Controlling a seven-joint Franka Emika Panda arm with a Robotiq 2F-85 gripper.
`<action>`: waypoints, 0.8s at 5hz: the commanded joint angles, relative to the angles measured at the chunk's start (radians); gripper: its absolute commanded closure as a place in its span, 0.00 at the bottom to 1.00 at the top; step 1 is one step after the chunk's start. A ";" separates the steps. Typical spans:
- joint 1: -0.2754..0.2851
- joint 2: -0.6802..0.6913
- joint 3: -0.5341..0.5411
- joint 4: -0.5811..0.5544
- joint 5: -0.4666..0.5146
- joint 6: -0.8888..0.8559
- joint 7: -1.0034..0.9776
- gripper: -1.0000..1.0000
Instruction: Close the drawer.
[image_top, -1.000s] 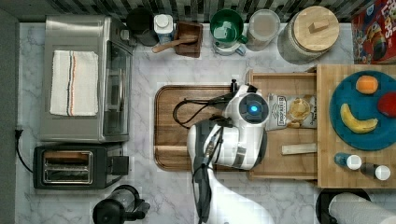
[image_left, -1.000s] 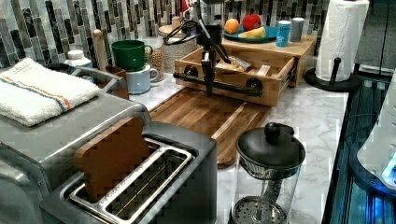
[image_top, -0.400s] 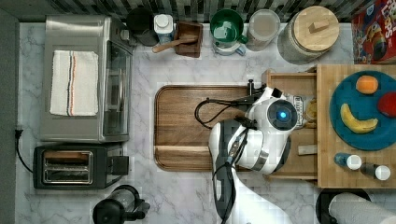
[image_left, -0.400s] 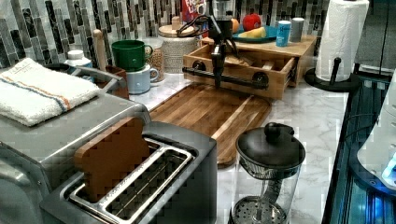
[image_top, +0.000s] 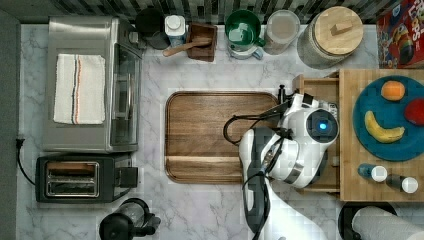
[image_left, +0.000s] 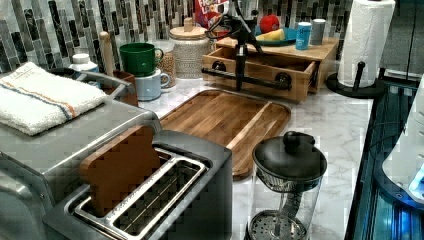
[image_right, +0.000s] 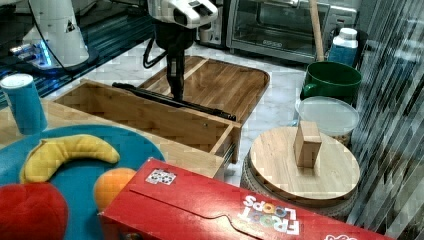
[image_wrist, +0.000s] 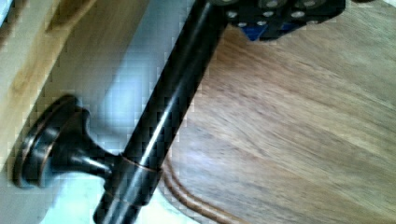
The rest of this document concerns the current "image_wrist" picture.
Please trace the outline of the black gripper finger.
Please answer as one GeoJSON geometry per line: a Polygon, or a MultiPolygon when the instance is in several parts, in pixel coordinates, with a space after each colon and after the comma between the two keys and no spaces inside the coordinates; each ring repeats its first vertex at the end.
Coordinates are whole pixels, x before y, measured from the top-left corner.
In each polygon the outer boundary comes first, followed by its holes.
{"type": "Polygon", "coordinates": [[[228,22],[250,41],[274,41],[307,24],[339,16],[346,0],[208,0],[223,7],[228,22]]]}

